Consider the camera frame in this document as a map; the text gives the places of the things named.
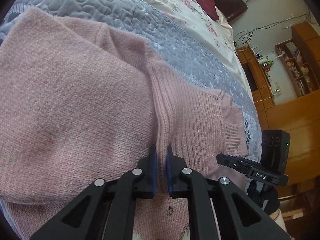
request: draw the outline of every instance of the knitted fabric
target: knitted fabric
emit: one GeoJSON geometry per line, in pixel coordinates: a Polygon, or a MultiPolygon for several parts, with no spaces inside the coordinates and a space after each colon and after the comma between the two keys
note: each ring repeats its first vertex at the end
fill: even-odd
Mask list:
{"type": "Polygon", "coordinates": [[[190,168],[244,188],[242,175],[216,162],[247,155],[241,109],[187,83],[144,38],[29,8],[1,45],[0,65],[0,198],[23,239],[96,178],[135,168],[154,143],[159,187],[137,203],[142,240],[188,233],[186,200],[166,192],[169,143],[190,168]]]}

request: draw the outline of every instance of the black glove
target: black glove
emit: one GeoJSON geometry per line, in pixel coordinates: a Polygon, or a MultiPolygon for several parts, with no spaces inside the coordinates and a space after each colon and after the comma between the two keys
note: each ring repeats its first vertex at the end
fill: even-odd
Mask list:
{"type": "Polygon", "coordinates": [[[278,192],[274,187],[271,187],[270,189],[266,191],[262,191],[261,193],[257,190],[257,183],[255,180],[252,180],[250,182],[250,186],[247,190],[248,197],[253,200],[260,208],[263,207],[263,203],[265,200],[268,200],[268,203],[264,209],[265,213],[267,213],[269,216],[276,212],[278,208],[280,207],[280,201],[278,192]]]}

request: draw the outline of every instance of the silver screw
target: silver screw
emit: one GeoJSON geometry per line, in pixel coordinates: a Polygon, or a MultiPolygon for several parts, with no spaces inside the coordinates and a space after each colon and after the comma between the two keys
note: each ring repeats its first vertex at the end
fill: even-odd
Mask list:
{"type": "Polygon", "coordinates": [[[134,169],[134,170],[132,170],[132,173],[134,175],[140,175],[142,173],[142,169],[134,169]]]}
{"type": "Polygon", "coordinates": [[[228,185],[230,183],[230,179],[223,177],[220,179],[220,183],[223,185],[228,185]]]}
{"type": "Polygon", "coordinates": [[[96,179],[94,181],[94,184],[97,186],[97,187],[100,187],[104,184],[104,179],[96,179]]]}
{"type": "Polygon", "coordinates": [[[190,169],[190,168],[183,168],[183,169],[182,169],[182,172],[183,172],[184,174],[191,174],[191,173],[192,173],[192,169],[190,169]]]}

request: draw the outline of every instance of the wall socket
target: wall socket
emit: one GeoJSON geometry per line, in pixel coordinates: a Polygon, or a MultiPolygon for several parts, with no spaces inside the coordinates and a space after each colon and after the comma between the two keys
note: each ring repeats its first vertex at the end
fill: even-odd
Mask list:
{"type": "Polygon", "coordinates": [[[276,86],[276,89],[279,89],[279,90],[281,89],[278,81],[275,82],[275,86],[276,86]]]}

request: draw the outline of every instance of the white wall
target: white wall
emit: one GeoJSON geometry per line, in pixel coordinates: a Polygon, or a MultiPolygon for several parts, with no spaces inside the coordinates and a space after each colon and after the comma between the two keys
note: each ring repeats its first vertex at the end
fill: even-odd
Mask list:
{"type": "MultiPolygon", "coordinates": [[[[274,22],[284,21],[292,17],[292,14],[297,17],[306,13],[306,4],[303,0],[248,0],[246,4],[247,11],[231,22],[235,36],[245,29],[251,31],[274,22]]],[[[305,17],[286,21],[285,27],[300,19],[304,20],[305,17]]],[[[241,35],[235,37],[235,41],[238,41],[241,35]]],[[[260,54],[267,55],[275,51],[276,44],[289,39],[292,39],[291,28],[284,29],[282,24],[279,24],[267,30],[255,31],[250,45],[253,48],[258,47],[255,52],[262,50],[260,54]]],[[[275,89],[274,83],[278,82],[282,90],[282,95],[275,97],[277,105],[296,98],[292,83],[279,59],[275,60],[269,75],[272,89],[275,89]]]]}

